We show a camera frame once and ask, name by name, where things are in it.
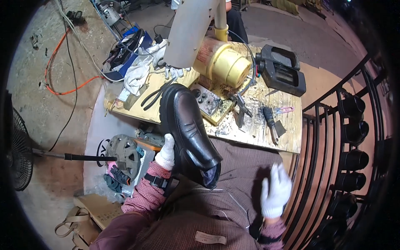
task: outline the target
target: dark trousers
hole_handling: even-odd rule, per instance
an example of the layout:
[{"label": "dark trousers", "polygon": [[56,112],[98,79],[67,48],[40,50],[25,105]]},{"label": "dark trousers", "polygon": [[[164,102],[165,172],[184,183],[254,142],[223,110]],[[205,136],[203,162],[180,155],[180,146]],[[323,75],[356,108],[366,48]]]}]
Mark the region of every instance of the dark trousers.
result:
[{"label": "dark trousers", "polygon": [[[226,13],[226,24],[229,26],[229,30],[241,37],[247,44],[249,43],[242,15],[237,10],[231,9]],[[242,42],[240,38],[232,33],[229,33],[229,36],[233,42]]]}]

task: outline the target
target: bag handle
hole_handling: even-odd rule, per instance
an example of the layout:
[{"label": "bag handle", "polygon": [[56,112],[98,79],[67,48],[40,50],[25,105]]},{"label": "bag handle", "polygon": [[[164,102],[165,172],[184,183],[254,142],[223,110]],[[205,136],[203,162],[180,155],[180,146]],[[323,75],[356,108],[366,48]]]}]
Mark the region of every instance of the bag handle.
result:
[{"label": "bag handle", "polygon": [[[68,215],[64,219],[64,221],[61,222],[60,224],[58,224],[54,228],[54,233],[58,237],[64,238],[64,237],[68,236],[74,229],[76,229],[76,227],[78,226],[77,222],[82,222],[82,221],[86,221],[86,220],[90,220],[90,214],[89,214],[88,210],[86,210],[85,208],[79,208],[79,207],[75,206],[68,212]],[[69,230],[65,234],[60,235],[60,234],[57,234],[57,230],[61,226],[66,226],[67,228],[69,228]]]}]

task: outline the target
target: fan grille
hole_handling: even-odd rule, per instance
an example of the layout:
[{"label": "fan grille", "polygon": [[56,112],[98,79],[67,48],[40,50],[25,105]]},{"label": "fan grille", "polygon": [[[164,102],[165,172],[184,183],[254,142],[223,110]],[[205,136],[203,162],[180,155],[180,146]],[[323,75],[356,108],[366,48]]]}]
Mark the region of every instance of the fan grille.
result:
[{"label": "fan grille", "polygon": [[15,108],[13,108],[13,120],[11,177],[15,190],[22,191],[28,186],[32,177],[32,144],[24,120]]}]

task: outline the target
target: orange cable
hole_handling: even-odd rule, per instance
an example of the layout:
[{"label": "orange cable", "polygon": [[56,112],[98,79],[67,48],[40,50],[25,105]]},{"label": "orange cable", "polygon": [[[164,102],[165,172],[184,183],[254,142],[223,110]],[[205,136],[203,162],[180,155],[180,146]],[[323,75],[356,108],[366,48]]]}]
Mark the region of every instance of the orange cable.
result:
[{"label": "orange cable", "polygon": [[70,28],[67,28],[67,32],[62,36],[61,40],[58,42],[56,48],[55,48],[54,51],[53,51],[53,54],[51,55],[51,57],[50,57],[50,59],[49,59],[49,61],[48,61],[48,63],[47,63],[46,69],[44,70],[44,81],[45,81],[45,83],[46,83],[46,88],[47,88],[52,94],[55,94],[55,95],[57,95],[57,96],[63,96],[63,95],[66,95],[66,94],[73,93],[73,92],[75,92],[76,90],[78,90],[78,89],[80,89],[81,87],[83,87],[83,86],[85,86],[86,84],[88,84],[88,82],[92,81],[93,79],[96,79],[96,78],[102,78],[102,79],[104,79],[104,77],[94,76],[94,77],[90,78],[89,80],[87,80],[86,82],[84,82],[84,83],[83,83],[82,85],[80,85],[78,88],[73,89],[73,90],[70,90],[70,91],[67,91],[67,92],[63,92],[63,93],[55,92],[54,90],[52,90],[52,89],[50,88],[49,84],[47,83],[47,71],[48,71],[48,68],[49,68],[49,65],[50,65],[51,61],[53,60],[55,54],[57,53],[58,49],[60,48],[62,42],[64,41],[64,39],[65,39],[65,37],[66,37],[66,35],[67,35],[67,33],[68,33],[69,31],[70,31]]}]

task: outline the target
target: black metal railing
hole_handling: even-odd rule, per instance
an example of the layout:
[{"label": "black metal railing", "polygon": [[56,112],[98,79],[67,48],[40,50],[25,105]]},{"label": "black metal railing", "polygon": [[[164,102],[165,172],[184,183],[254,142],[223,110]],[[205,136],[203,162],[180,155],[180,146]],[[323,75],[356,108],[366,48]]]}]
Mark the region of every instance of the black metal railing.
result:
[{"label": "black metal railing", "polygon": [[[326,94],[321,96],[318,100],[310,104],[308,107],[306,107],[303,110],[303,119],[306,121],[306,126],[307,126],[307,141],[306,141],[306,148],[305,148],[305,157],[304,157],[304,162],[303,162],[303,169],[301,172],[301,177],[299,180],[299,186],[296,191],[295,197],[294,197],[294,202],[292,204],[292,207],[290,208],[290,211],[288,213],[288,217],[286,219],[286,224],[290,221],[290,219],[293,216],[294,213],[294,208],[296,204],[298,203],[298,200],[300,199],[298,203],[298,207],[296,209],[296,212],[294,213],[293,220],[290,224],[290,226],[287,229],[287,232],[284,236],[284,242],[287,242],[289,239],[294,237],[294,240],[292,241],[292,244],[290,246],[285,246],[285,249],[292,250],[294,247],[298,244],[299,239],[303,236],[303,240],[301,241],[299,247],[297,249],[302,249],[304,246],[307,246],[306,249],[320,249],[323,244],[328,244],[330,246],[335,245],[336,247],[339,248],[343,247],[343,244],[346,244],[348,242],[349,237],[352,237],[353,235],[357,234],[359,230],[362,230],[361,227],[364,226],[363,222],[363,217],[368,214],[368,211],[370,210],[371,206],[374,205],[374,200],[375,197],[378,193],[380,184],[382,183],[382,179],[384,178],[383,172],[379,171],[379,164],[380,160],[382,160],[382,157],[384,156],[384,150],[382,149],[384,147],[385,141],[384,141],[384,124],[383,124],[383,115],[382,115],[382,109],[380,105],[380,100],[377,92],[377,86],[386,80],[386,74],[384,71],[380,72],[380,74],[375,78],[372,79],[370,74],[365,68],[365,64],[369,61],[370,55],[366,55],[361,62],[346,76],[344,77],[336,86],[334,86],[331,90],[329,90]],[[334,218],[331,214],[329,214],[329,207],[334,203],[334,200],[341,199],[344,197],[344,194],[348,194],[349,192],[345,192],[343,190],[339,190],[336,188],[336,183],[339,181],[339,175],[340,173],[351,173],[353,171],[349,170],[342,170],[342,165],[344,162],[342,162],[341,155],[344,152],[344,149],[346,147],[346,144],[349,144],[349,151],[352,149],[358,149],[358,146],[352,146],[348,141],[344,140],[344,125],[345,125],[345,118],[343,117],[342,113],[339,111],[339,103],[342,102],[342,96],[346,98],[351,98],[353,97],[352,94],[348,93],[344,88],[343,85],[350,80],[357,72],[361,71],[366,87],[364,87],[361,91],[359,91],[357,94],[354,96],[361,98],[365,96],[366,94],[369,94],[369,98],[371,101],[371,109],[372,109],[372,115],[374,119],[374,141],[375,141],[375,146],[374,146],[374,160],[372,163],[372,176],[371,180],[369,183],[368,191],[367,194],[364,195],[355,195],[356,197],[356,202],[358,204],[361,204],[358,206],[358,211],[357,211],[357,217],[354,220],[354,224],[352,224],[350,227],[346,228],[345,230],[337,230],[335,231],[335,234],[332,235],[331,238],[329,237],[329,234],[326,234],[325,228],[329,223],[337,223],[340,225],[347,225],[347,222],[344,223],[344,220],[348,220],[348,218]],[[338,106],[336,107],[331,107],[328,105],[325,105],[322,103],[324,99],[326,99],[328,96],[336,94],[337,100],[338,100]],[[306,111],[311,110],[312,108],[315,109],[315,116],[305,114]],[[336,135],[336,127],[337,127],[337,119],[336,119],[336,113],[339,113],[339,126],[340,126],[340,135]],[[329,129],[329,124],[330,120],[332,119],[332,124],[333,124],[333,130]],[[320,124],[322,124],[322,121],[325,120],[324,122],[324,129],[325,129],[325,135],[324,135],[324,153],[323,153],[323,159],[322,159],[322,165],[317,165],[317,159],[318,157],[321,157],[318,155],[318,149],[320,145]],[[313,126],[313,135],[312,135],[312,146],[311,146],[311,156],[310,156],[310,163],[307,165],[308,161],[308,154],[309,154],[309,147],[310,147],[310,126]],[[330,167],[327,167],[327,157],[328,157],[328,137],[329,135],[332,134],[333,141],[330,142],[330,145],[332,145],[332,150],[330,153],[332,153],[332,159],[330,163]],[[339,160],[335,162],[335,156],[336,156],[336,145],[339,143]],[[337,173],[336,176],[334,177],[334,168],[337,166]],[[321,168],[321,173],[319,175],[319,179],[315,180],[314,175],[315,175],[315,170],[316,168]],[[325,186],[325,191],[323,195],[323,201],[320,204],[317,204],[317,199],[320,196],[321,190],[323,190],[323,179],[325,176],[325,173],[329,171],[328,175],[328,181]],[[331,184],[332,178],[335,178],[335,184]],[[314,181],[318,181],[317,185],[317,191],[313,192],[312,195],[310,195],[311,187]],[[329,205],[328,208],[324,210],[324,204],[325,204],[325,199],[329,198]],[[310,210],[304,211],[304,208],[306,207],[306,203],[308,200],[312,200],[312,204],[310,207]],[[314,211],[317,209],[316,217],[313,219],[310,228],[306,231],[305,235],[303,235],[305,228],[308,226],[308,223],[311,219],[311,215],[314,213]],[[324,212],[324,216],[322,217],[321,223],[318,225],[318,227],[315,229],[316,224],[318,222],[318,219],[320,218],[320,215]],[[296,229],[296,226],[298,225],[300,218],[306,215],[306,219],[304,223],[301,226],[301,229],[298,231],[297,235],[293,235],[293,232]]]}]

